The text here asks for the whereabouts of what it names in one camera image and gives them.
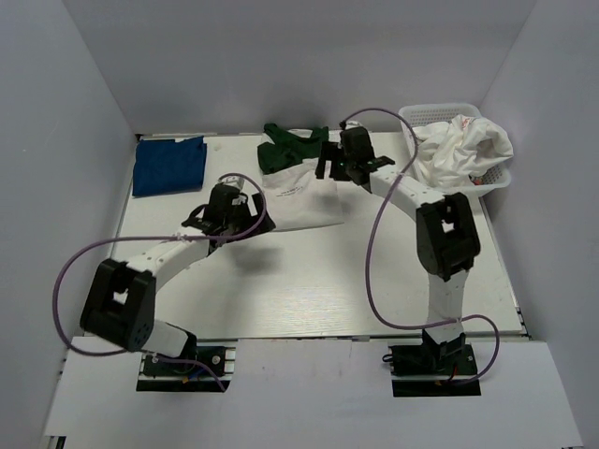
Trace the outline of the white green raglan t-shirt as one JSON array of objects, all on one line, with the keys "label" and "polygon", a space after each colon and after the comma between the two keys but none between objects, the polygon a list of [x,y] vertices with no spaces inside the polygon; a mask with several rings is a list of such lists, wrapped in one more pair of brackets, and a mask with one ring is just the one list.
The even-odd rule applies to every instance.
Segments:
[{"label": "white green raglan t-shirt", "polygon": [[315,176],[329,129],[286,130],[275,123],[263,127],[257,162],[268,214],[277,232],[341,225],[342,203],[331,179]]}]

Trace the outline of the white printed t-shirt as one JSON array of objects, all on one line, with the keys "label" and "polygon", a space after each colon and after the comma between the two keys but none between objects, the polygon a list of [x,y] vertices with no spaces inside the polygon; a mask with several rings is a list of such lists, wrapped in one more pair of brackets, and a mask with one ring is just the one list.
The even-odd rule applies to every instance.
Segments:
[{"label": "white printed t-shirt", "polygon": [[416,126],[414,132],[416,166],[431,187],[471,186],[473,178],[514,156],[504,129],[484,117],[458,114],[449,122]]}]

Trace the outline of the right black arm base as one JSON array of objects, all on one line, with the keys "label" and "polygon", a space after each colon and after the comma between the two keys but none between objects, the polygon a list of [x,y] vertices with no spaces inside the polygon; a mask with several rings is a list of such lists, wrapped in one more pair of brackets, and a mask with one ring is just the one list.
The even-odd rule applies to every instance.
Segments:
[{"label": "right black arm base", "polygon": [[472,346],[459,354],[435,362],[422,345],[389,346],[382,362],[390,368],[394,398],[479,397],[480,382],[475,380],[477,364]]}]

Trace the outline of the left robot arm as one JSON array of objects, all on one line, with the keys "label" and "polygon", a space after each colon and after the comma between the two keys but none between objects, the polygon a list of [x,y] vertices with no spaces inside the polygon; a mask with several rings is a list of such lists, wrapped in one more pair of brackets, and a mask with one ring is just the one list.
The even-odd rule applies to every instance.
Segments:
[{"label": "left robot arm", "polygon": [[195,208],[175,234],[127,260],[100,263],[80,326],[127,352],[156,353],[176,372],[189,372],[197,364],[197,337],[155,318],[157,293],[226,243],[274,228],[263,194],[248,196],[236,185],[215,185],[209,202]]}]

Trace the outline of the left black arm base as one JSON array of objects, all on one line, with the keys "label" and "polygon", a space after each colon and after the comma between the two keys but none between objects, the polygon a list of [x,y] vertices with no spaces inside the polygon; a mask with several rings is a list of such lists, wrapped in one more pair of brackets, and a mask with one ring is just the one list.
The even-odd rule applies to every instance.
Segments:
[{"label": "left black arm base", "polygon": [[233,378],[236,343],[199,342],[191,355],[194,363],[171,363],[164,358],[143,356],[136,385],[138,392],[225,393]]}]

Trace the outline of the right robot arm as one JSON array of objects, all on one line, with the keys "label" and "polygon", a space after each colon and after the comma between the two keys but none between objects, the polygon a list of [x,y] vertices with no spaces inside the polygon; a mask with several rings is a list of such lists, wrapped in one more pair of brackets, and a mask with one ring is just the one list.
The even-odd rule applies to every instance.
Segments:
[{"label": "right robot arm", "polygon": [[339,142],[322,144],[315,176],[351,181],[404,212],[416,225],[416,255],[428,273],[428,317],[422,327],[422,359],[431,371],[453,366],[465,345],[464,289],[480,240],[468,198],[446,195],[399,170],[387,156],[374,155],[369,132],[345,129]]}]

